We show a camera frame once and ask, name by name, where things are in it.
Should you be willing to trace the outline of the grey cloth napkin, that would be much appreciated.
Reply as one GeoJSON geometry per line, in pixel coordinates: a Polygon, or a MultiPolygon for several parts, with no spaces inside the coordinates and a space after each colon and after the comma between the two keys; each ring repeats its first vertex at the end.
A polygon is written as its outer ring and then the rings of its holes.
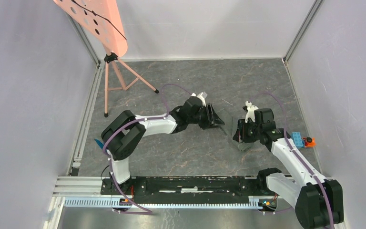
{"type": "Polygon", "coordinates": [[[225,108],[218,108],[216,112],[219,118],[224,122],[223,125],[220,125],[219,128],[228,136],[228,140],[232,145],[234,145],[240,152],[245,152],[253,148],[254,143],[238,143],[233,140],[234,134],[237,130],[237,118],[234,118],[228,110],[225,108]]]}

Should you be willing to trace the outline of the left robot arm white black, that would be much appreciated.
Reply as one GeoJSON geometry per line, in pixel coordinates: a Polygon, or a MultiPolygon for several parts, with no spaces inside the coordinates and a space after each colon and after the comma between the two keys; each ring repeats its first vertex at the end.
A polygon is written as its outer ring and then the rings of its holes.
{"type": "Polygon", "coordinates": [[[130,110],[123,111],[101,133],[96,143],[108,156],[112,188],[118,194],[126,194],[131,188],[129,157],[142,138],[158,134],[176,134],[188,125],[198,125],[201,129],[221,127],[224,121],[200,95],[191,95],[183,105],[161,115],[135,115],[130,110]]]}

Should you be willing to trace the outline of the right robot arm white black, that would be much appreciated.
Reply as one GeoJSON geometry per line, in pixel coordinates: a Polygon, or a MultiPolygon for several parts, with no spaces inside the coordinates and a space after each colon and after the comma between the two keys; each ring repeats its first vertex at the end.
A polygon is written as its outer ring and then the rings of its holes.
{"type": "Polygon", "coordinates": [[[335,179],[318,172],[301,154],[285,128],[278,128],[270,108],[244,106],[244,119],[238,120],[233,140],[260,142],[277,157],[291,175],[277,168],[259,172],[256,189],[263,195],[275,192],[294,210],[304,229],[333,228],[344,222],[343,189],[335,179]]]}

